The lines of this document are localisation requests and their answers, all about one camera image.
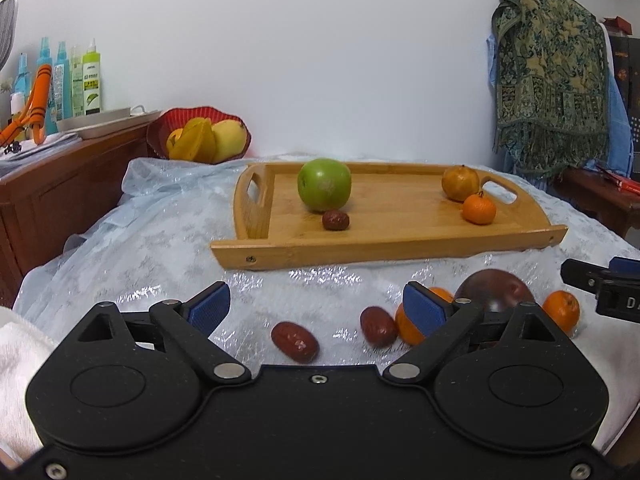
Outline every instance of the blue garment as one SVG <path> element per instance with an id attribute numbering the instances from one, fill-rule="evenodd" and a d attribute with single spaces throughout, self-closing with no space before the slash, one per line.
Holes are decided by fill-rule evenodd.
<path id="1" fill-rule="evenodd" d="M 489 83 L 492 87 L 495 87 L 498 68 L 496 63 L 497 45 L 493 34 L 486 40 L 486 44 L 488 47 Z M 629 176 L 631 174 L 633 160 L 634 142 L 631 136 L 629 118 L 626 114 L 625 104 L 622 101 L 622 95 L 620 95 L 616 78 L 613 72 L 609 70 L 609 156 L 604 166 L 617 174 Z M 596 171 L 595 161 L 590 160 L 587 162 L 585 168 Z M 518 174 L 517 170 L 513 167 L 513 159 L 511 159 L 508 153 L 505 157 L 504 171 Z M 546 187 L 546 178 L 527 180 L 538 189 L 545 189 Z"/>

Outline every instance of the fruit bowl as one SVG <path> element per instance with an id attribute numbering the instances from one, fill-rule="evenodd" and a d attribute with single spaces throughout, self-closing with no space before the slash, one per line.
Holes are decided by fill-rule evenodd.
<path id="1" fill-rule="evenodd" d="M 169 158 L 169 153 L 166 150 L 166 140 L 172 131 L 182 128 L 190 119 L 195 117 L 204 117 L 211 119 L 211 123 L 215 124 L 226 119 L 233 119 L 240 121 L 244 124 L 244 121 L 235 115 L 225 114 L 220 110 L 217 110 L 211 106 L 201 106 L 198 108 L 172 108 L 165 112 L 155 121 L 153 121 L 146 129 L 146 143 L 151 146 L 151 149 L 159 158 Z M 251 143 L 251 133 L 244 124 L 246 129 L 246 144 L 242 152 L 237 155 L 230 156 L 221 162 L 228 160 L 235 160 L 236 158 L 243 158 L 246 150 L 249 149 Z"/>

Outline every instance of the apple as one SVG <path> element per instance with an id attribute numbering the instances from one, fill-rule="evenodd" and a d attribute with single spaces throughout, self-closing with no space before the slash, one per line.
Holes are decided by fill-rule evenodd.
<path id="1" fill-rule="evenodd" d="M 298 173 L 298 194 L 311 211 L 340 209 L 351 195 L 351 171 L 332 158 L 310 160 Z"/>

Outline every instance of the patterned scarf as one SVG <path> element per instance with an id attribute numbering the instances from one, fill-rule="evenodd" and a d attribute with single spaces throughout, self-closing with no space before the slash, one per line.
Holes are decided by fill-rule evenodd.
<path id="1" fill-rule="evenodd" d="M 516 170 L 549 177 L 609 144 L 606 42 L 596 17 L 574 0 L 500 0 L 496 145 Z"/>

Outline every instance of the table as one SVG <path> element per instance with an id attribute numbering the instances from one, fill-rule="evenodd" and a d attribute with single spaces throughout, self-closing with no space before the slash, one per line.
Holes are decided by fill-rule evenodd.
<path id="1" fill-rule="evenodd" d="M 146 126 L 78 142 L 0 178 L 0 305 L 11 307 L 27 272 L 118 204 L 129 161 L 147 156 Z"/>
<path id="2" fill-rule="evenodd" d="M 622 238 L 629 228 L 640 228 L 640 196 L 619 190 L 602 174 L 568 169 L 554 182 L 559 196 L 597 219 Z"/>

